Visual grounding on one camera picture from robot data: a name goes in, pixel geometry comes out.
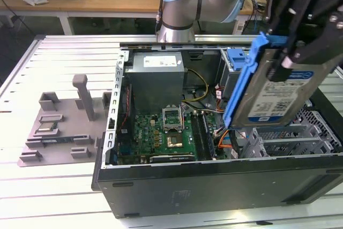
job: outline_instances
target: motherboard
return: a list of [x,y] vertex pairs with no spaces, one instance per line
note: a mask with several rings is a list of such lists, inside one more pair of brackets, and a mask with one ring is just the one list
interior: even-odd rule
[[[194,123],[197,116],[194,113],[183,113],[180,116],[178,112],[169,112],[168,115],[136,115],[133,141],[119,144],[118,162],[146,164],[165,162],[173,157],[175,161],[199,160],[197,146],[201,144],[198,142],[201,137],[197,135]],[[211,135],[217,128],[215,117],[212,113],[204,116],[208,135]]]

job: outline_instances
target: white label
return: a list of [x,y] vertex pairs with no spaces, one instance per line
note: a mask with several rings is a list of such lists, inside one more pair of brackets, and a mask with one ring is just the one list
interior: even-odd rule
[[56,143],[57,140],[55,139],[46,139],[45,141],[42,141],[42,143]]
[[246,139],[247,135],[245,134],[245,132],[241,132],[238,134],[239,136],[237,136],[237,139]]
[[217,99],[221,99],[221,91],[216,91],[215,94],[217,95]]
[[238,153],[234,150],[234,149],[231,149],[231,155],[237,159],[238,158]]
[[258,95],[248,117],[269,121],[284,116],[298,96],[298,89],[308,83],[313,72],[295,71],[285,82],[267,82]]
[[176,67],[176,56],[146,56],[144,67]]

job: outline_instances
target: hard drive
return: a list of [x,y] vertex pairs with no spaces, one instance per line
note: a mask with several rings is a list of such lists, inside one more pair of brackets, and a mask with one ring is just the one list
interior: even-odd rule
[[223,115],[227,127],[287,125],[303,107],[343,55],[324,64],[295,64],[284,82],[271,82],[266,74],[285,37],[261,34],[249,56]]

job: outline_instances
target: aluminum extrusion table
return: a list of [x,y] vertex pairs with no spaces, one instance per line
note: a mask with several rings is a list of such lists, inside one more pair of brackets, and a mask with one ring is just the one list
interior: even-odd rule
[[[0,228],[341,228],[343,184],[309,205],[115,219],[103,194],[91,190],[94,163],[17,166],[44,91],[75,98],[75,73],[88,76],[93,97],[111,90],[119,42],[154,36],[47,36],[35,40],[0,88]],[[198,41],[249,43],[253,36],[207,36]],[[338,69],[320,89],[343,114]],[[267,221],[270,225],[257,225]]]

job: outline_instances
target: power supply label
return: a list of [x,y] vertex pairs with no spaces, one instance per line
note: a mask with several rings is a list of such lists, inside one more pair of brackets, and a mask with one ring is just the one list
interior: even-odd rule
[[144,67],[176,67],[176,56],[146,56]]
[[276,121],[296,101],[298,89],[307,84],[312,71],[293,71],[285,82],[267,82],[261,89],[248,119],[252,122]]

